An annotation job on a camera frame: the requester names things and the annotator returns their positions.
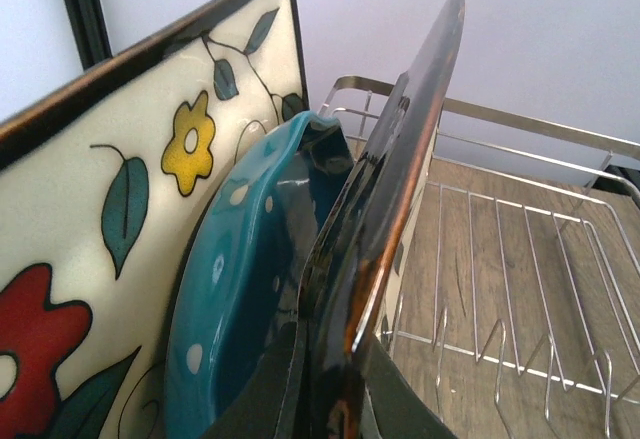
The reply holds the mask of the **teal polka dot plate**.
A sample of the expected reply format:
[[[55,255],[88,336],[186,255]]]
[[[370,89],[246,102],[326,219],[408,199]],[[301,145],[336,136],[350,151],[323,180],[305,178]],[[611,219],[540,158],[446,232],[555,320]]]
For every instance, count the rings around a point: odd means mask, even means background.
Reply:
[[[175,304],[169,437],[202,436],[256,375],[285,380],[302,271],[352,166],[340,122],[303,112],[231,169],[202,216]]]

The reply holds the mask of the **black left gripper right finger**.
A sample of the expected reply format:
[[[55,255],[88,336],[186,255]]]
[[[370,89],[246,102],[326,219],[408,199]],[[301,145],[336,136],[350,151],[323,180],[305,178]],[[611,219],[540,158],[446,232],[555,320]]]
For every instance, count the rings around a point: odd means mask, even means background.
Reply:
[[[365,378],[361,438],[450,437],[450,429],[415,394],[378,339]]]

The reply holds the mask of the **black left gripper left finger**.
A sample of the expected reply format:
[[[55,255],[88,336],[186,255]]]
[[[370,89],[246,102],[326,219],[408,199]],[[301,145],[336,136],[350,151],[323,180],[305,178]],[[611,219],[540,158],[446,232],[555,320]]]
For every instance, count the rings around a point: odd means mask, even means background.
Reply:
[[[288,322],[205,438],[309,438],[308,325]]]

